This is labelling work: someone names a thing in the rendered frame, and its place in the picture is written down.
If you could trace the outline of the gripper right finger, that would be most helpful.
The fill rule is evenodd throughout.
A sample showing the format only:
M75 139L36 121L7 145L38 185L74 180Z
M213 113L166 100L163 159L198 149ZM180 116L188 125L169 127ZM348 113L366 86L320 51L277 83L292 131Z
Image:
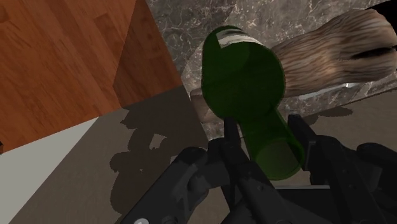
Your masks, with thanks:
M289 115L288 127L303 144L310 182L330 187L336 224L397 224L397 151L378 143L349 149L317 135L300 115Z

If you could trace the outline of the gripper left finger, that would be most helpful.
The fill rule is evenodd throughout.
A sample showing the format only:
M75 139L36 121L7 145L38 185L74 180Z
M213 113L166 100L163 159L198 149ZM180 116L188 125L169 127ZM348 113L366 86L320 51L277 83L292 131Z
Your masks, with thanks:
M185 148L120 224L187 224L209 190L221 187L230 212L221 224L293 224L284 199L241 148L236 122L208 149Z

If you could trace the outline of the green glass bottle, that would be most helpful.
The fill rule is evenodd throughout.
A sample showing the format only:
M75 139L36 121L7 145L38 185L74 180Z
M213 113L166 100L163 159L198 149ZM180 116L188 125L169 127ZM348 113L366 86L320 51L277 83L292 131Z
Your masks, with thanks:
M202 49L201 89L216 116L239 124L249 156L268 179L300 170L303 147L278 111L285 78L271 50L238 27L216 28Z

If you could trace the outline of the brown striped furry object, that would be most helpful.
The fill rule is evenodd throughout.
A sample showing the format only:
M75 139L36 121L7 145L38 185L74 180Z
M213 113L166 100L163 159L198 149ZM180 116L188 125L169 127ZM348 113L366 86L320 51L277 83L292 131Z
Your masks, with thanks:
M378 81L397 70L397 33L375 10L351 10L272 47L285 73L285 97L343 83Z

